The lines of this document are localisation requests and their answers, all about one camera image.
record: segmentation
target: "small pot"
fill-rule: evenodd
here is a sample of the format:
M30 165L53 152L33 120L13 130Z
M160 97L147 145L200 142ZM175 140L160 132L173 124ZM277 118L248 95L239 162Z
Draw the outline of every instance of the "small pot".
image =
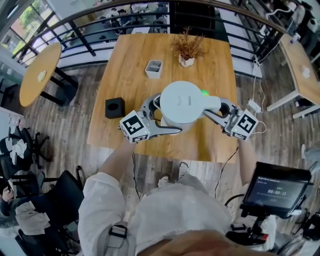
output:
M188 60L184 60L182 58L181 54L179 54L179 62L182 67L186 68L186 67L192 66L194 64L195 58L190 58Z

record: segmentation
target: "wooden floor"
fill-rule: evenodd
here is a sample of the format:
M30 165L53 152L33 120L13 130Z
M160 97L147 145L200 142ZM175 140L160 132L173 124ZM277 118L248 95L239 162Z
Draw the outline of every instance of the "wooden floor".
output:
M280 66L282 60L282 53L276 49L263 64L264 79L261 81L261 86L265 93L264 109L294 89L288 66ZM98 171L104 160L113 152L112 149L97 148L86 143L95 97L104 69L105 65L101 64L67 71L69 75L76 75L79 80L79 90L70 106L60 108L53 102L39 97L30 107L25 108L23 126L31 127L32 133L40 132L43 136L50 136L45 146L45 154L52 156L53 162L43 163L47 177L58 177L64 170L76 175L76 166L80 165L85 178L88 178ZM244 108L252 97L253 83L253 78L236 76L238 104ZM54 92L54 86L54 84L48 86L47 92ZM254 100L261 103L262 99L257 80ZM272 112L264 111L257 115L267 127L265 133L257 133L251 137L259 161L294 168L307 169L311 166L312 162L301 160L300 146L303 143L308 147L320 146L319 114L293 120L292 114L296 112L298 110L292 101ZM256 130L263 131L263 125L260 123ZM135 158L137 189L141 195L154 188L158 179L164 174L170 174L172 180L177 179L180 159L137 154ZM197 176L214 197L222 164L187 160L185 162L190 166L190 173ZM131 162L121 182L127 216L139 201L134 190L132 169ZM317 200L319 174L317 173L313 179L315 188L307 204L311 213L319 208ZM227 164L217 190L217 199L225 203L228 198L239 193L240 187L238 163ZM234 200L229 205L231 213L234 213L235 207ZM278 229L290 233L296 227L294 225L296 219L279 220Z

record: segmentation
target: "white kettle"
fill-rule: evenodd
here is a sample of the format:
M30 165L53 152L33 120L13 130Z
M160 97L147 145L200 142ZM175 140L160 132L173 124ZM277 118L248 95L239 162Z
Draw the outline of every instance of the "white kettle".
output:
M219 97L204 95L193 83L175 81L164 88L153 104L162 113L161 125L190 130L198 118L203 117L204 110L217 113L221 108Z

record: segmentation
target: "black square box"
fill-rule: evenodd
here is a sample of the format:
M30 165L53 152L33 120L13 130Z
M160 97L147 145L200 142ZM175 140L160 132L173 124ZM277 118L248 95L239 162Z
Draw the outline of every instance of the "black square box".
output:
M105 117L109 119L123 118L125 113L125 101L123 98L111 98L105 101Z

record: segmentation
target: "hand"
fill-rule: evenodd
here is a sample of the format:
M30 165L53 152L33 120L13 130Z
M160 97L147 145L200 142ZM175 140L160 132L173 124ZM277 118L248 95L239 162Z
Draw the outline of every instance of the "hand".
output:
M14 197L14 192L12 191L12 189L9 190L8 187L5 187L3 192L2 192L2 199L5 202L8 202L13 197Z

